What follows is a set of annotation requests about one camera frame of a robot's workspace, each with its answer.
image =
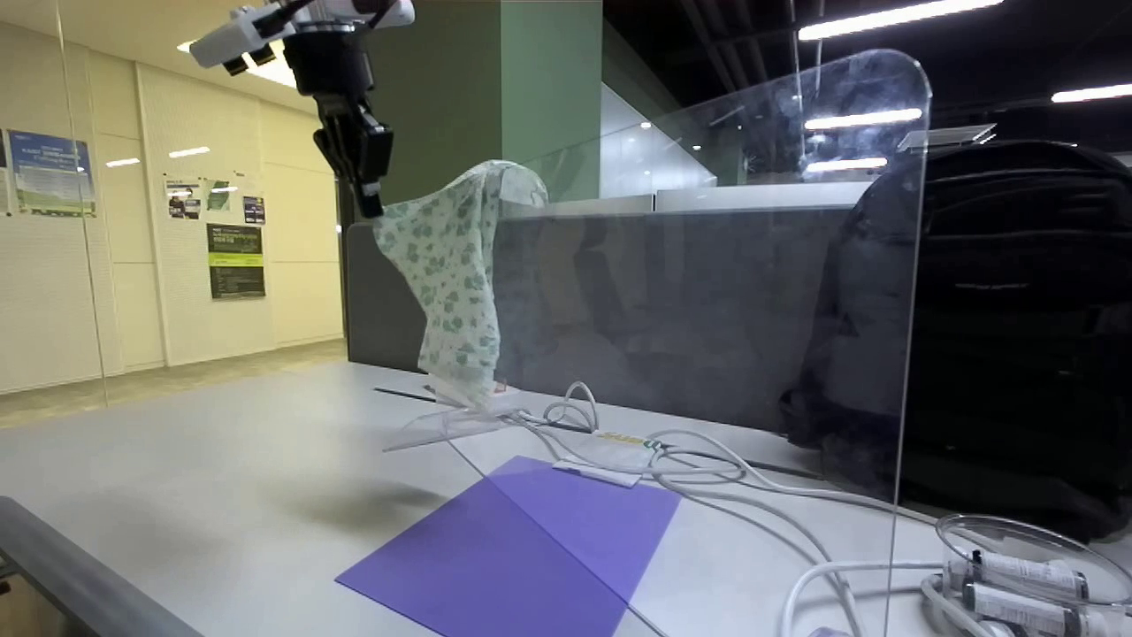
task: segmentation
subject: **black bag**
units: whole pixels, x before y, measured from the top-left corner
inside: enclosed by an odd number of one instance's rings
[[[900,449],[905,499],[1076,538],[1128,520],[1132,173],[1122,163],[1050,140],[930,156]]]
[[[920,153],[898,156],[849,211],[825,258],[801,374],[781,391],[786,436],[879,499],[895,499],[920,184]]]

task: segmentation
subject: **poster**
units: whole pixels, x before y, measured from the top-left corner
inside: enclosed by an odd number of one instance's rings
[[[225,203],[233,197],[237,184],[228,181],[209,181],[209,211],[225,211]]]
[[[15,197],[31,215],[96,215],[89,146],[11,131]]]
[[[211,302],[265,296],[260,229],[209,223]]]
[[[260,226],[268,219],[268,203],[257,196],[244,196],[244,223]]]
[[[166,181],[168,219],[201,219],[201,184]]]

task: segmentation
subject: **floor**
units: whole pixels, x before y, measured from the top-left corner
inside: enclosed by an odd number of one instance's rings
[[[293,347],[293,351],[272,351],[272,353],[228,356],[228,362],[209,362],[209,366],[188,366],[188,367],[156,367],[156,371],[117,374],[117,377],[100,377],[80,386],[11,391],[11,397],[0,397],[0,427],[23,427],[35,420],[102,412],[117,404],[137,404],[137,400],[168,397],[168,391],[189,391],[189,390],[218,386],[228,377],[312,367],[312,366],[341,362],[341,356],[347,356],[341,343],[314,343],[314,347]]]
[[[11,397],[0,397],[0,427],[28,427],[28,426],[68,419],[68,414],[89,414],[89,412],[137,404],[150,397],[189,391],[189,390],[218,386],[228,377],[298,371],[298,367],[327,366],[341,356],[347,356],[341,343],[314,343],[314,347],[272,351],[257,356],[160,367],[160,371],[117,374],[117,377],[56,386],[37,391],[11,391]],[[5,585],[11,586],[3,591],[3,579],[0,579],[0,637],[62,637],[68,633],[58,612],[49,601],[43,601],[35,586],[28,586],[18,575]]]

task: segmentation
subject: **bulletin board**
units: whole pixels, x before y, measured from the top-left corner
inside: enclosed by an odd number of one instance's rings
[[[257,226],[209,223],[211,302],[265,296],[265,262]]]
[[[18,211],[96,215],[93,153],[83,140],[11,131],[5,146]]]

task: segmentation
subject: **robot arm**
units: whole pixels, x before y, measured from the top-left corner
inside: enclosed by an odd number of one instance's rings
[[[298,93],[317,104],[314,146],[332,173],[354,190],[362,215],[383,215],[383,177],[389,171],[393,131],[370,113],[370,66],[362,54],[366,29],[412,22],[412,0],[268,0],[240,8],[196,41],[201,66],[244,75],[268,65],[274,38],[293,69]]]

